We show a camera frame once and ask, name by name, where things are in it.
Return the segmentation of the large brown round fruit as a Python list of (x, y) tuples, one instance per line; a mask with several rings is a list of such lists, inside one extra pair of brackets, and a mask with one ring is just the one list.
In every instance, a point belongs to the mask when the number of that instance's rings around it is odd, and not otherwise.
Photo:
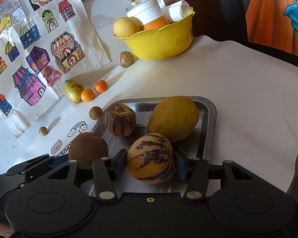
[(81, 133), (73, 139), (69, 147), (68, 159), (79, 164), (92, 164), (98, 158), (108, 157), (106, 141), (92, 132)]

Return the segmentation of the pale striped pepino melon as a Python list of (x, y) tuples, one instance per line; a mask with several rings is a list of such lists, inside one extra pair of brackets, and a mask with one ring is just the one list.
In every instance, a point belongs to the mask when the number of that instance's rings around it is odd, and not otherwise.
[(175, 173), (172, 145), (159, 133), (137, 139), (128, 151), (126, 163), (130, 175), (144, 183), (167, 182)]

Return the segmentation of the dark striped pepino melon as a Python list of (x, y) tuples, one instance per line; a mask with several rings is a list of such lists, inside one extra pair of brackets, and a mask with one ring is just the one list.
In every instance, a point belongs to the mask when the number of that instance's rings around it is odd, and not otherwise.
[(107, 130), (114, 136), (129, 136), (134, 131), (136, 123), (135, 112), (123, 103), (111, 105), (105, 114)]

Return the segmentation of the large yellow mango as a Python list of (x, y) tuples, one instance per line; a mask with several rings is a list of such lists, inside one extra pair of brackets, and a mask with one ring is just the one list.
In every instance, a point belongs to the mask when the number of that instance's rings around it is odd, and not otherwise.
[(199, 110), (189, 97), (167, 97), (152, 111), (147, 132), (162, 134), (174, 143), (187, 137), (198, 121)]

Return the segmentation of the orange tangerine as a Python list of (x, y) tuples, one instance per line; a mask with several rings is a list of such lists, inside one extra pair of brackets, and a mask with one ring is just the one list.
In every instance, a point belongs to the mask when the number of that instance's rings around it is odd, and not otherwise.
[(84, 89), (81, 93), (81, 100), (83, 102), (90, 102), (94, 99), (94, 92), (92, 89)]
[(108, 84), (105, 80), (99, 80), (95, 83), (94, 89), (97, 93), (103, 93), (108, 89)]

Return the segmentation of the metal tray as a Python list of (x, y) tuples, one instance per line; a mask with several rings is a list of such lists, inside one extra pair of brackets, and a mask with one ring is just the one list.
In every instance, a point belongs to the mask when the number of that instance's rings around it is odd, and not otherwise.
[[(177, 151), (182, 151), (189, 159), (205, 159), (211, 165), (213, 160), (213, 146), (216, 124), (216, 107), (214, 104), (203, 97), (191, 96), (199, 110), (199, 121), (193, 131), (184, 139), (172, 144), (174, 157)], [(101, 117), (94, 127), (92, 133), (101, 136), (109, 148), (109, 157), (113, 158), (121, 149), (129, 149), (131, 145), (141, 136), (147, 133), (147, 124), (153, 109), (162, 101), (162, 98), (137, 98), (123, 99), (121, 103), (130, 107), (137, 117), (137, 125), (130, 136), (119, 138), (112, 135), (105, 125), (105, 118)], [(180, 179), (176, 169), (175, 174), (164, 183), (147, 184), (133, 178), (127, 170), (124, 171), (120, 180), (115, 181), (114, 187), (119, 194), (123, 192), (137, 193), (169, 193), (178, 192), (184, 195), (188, 183)]]

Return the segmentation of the small brown nut fruit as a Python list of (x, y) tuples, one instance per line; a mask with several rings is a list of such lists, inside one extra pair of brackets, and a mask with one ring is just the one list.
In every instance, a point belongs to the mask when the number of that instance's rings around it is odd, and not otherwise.
[(45, 126), (40, 127), (38, 131), (40, 136), (46, 136), (48, 134), (48, 129)]

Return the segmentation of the small brown kiwi fruit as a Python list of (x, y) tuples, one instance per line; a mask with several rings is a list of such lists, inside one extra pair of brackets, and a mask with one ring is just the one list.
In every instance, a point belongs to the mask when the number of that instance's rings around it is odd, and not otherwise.
[(100, 119), (100, 117), (103, 115), (103, 110), (101, 107), (99, 106), (93, 106), (90, 110), (89, 110), (89, 117), (92, 120), (97, 120)]

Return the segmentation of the yellow green pear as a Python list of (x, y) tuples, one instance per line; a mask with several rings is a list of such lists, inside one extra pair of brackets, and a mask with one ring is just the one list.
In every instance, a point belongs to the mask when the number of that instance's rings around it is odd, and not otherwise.
[(84, 86), (81, 84), (71, 81), (71, 80), (66, 80), (64, 83), (64, 90), (66, 93), (66, 97), (74, 103), (81, 103), (81, 94), (84, 91)]

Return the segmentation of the white printed tablecloth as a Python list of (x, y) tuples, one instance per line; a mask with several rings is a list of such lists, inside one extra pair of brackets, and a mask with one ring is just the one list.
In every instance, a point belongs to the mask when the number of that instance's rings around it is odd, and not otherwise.
[[(89, 76), (109, 89), (90, 103), (60, 99), (19, 138), (0, 121), (0, 173), (70, 142), (78, 122), (89, 127), (92, 106), (128, 98), (201, 96), (217, 109), (213, 163), (233, 160), (283, 191), (298, 165), (298, 68), (233, 41), (195, 38), (184, 53), (166, 60), (139, 60), (128, 68), (104, 67)], [(40, 127), (48, 129), (40, 136)]]

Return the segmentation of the small beige striped melon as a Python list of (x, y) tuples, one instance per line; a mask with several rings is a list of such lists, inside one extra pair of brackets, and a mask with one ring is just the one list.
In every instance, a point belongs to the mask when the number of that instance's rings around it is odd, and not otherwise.
[(134, 56), (129, 51), (123, 51), (118, 56), (118, 64), (123, 67), (127, 68), (134, 64)]

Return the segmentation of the houses children drawing paper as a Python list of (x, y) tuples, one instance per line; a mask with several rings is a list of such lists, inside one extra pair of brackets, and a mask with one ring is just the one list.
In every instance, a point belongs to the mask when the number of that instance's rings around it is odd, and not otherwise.
[(0, 117), (21, 136), (79, 82), (109, 63), (81, 0), (54, 0), (0, 38)]

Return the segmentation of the yellow plastic bowl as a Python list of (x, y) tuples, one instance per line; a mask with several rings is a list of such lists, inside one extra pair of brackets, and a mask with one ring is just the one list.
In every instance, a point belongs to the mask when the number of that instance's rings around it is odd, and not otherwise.
[(184, 52), (192, 43), (194, 14), (193, 7), (190, 7), (190, 14), (178, 22), (159, 30), (140, 31), (122, 40), (142, 60), (155, 61), (174, 57)]

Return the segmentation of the yellow apple in bowl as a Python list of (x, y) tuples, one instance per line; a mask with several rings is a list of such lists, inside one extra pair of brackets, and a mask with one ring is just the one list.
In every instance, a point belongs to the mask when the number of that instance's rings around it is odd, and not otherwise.
[(114, 35), (118, 38), (129, 37), (139, 31), (139, 24), (132, 18), (121, 17), (117, 19), (113, 24)]

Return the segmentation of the white rolled paper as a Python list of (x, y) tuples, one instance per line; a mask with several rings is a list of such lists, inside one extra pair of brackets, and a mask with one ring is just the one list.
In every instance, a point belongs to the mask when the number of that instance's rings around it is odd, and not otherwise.
[(190, 14), (191, 7), (186, 1), (180, 0), (169, 5), (167, 12), (171, 22), (178, 22)]

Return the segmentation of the white orange cup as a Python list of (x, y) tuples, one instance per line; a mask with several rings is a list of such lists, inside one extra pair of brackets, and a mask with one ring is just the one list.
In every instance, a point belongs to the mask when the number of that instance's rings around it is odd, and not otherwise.
[(169, 25), (157, 0), (136, 0), (126, 8), (126, 14), (139, 23), (141, 30), (159, 30)]

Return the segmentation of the orange dress woman painting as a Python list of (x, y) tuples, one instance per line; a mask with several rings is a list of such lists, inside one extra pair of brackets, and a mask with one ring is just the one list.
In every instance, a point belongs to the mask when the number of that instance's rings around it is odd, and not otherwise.
[(249, 0), (248, 41), (298, 56), (298, 0)]

